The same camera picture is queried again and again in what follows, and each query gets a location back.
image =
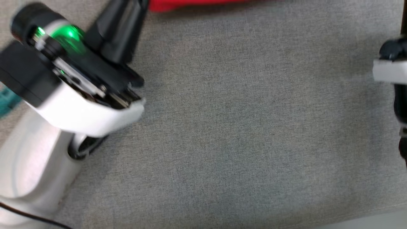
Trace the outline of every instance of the gray fabric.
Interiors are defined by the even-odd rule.
[[[46,2],[83,27],[105,3]],[[2,4],[4,44],[17,3]],[[402,5],[252,1],[150,13],[132,64],[146,79],[146,112],[89,157],[56,219],[288,229],[406,209],[394,92],[371,74]],[[1,124],[4,140],[11,125]]]

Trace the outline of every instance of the fabric surface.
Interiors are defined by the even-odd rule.
[[[86,28],[106,1],[45,3]],[[2,1],[2,45],[17,6]],[[149,13],[131,65],[146,111],[89,157],[56,219],[288,229],[406,209],[393,87],[371,72],[402,8],[252,1]],[[2,120],[2,141],[25,109]]]

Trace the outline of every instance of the green led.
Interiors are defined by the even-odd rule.
[[[45,31],[41,27],[37,27],[37,30],[35,31],[34,35],[37,37],[41,37],[45,35]]]
[[[83,54],[86,52],[82,43],[83,31],[74,25],[65,25],[49,34],[57,40],[68,53]]]

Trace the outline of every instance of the red cloth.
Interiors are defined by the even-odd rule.
[[[150,10],[156,12],[170,11],[186,5],[222,4],[227,2],[242,2],[245,0],[151,0]]]

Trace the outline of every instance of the teal object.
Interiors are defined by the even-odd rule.
[[[3,118],[20,103],[21,98],[4,84],[0,84],[0,88],[3,88],[0,92],[0,118]]]

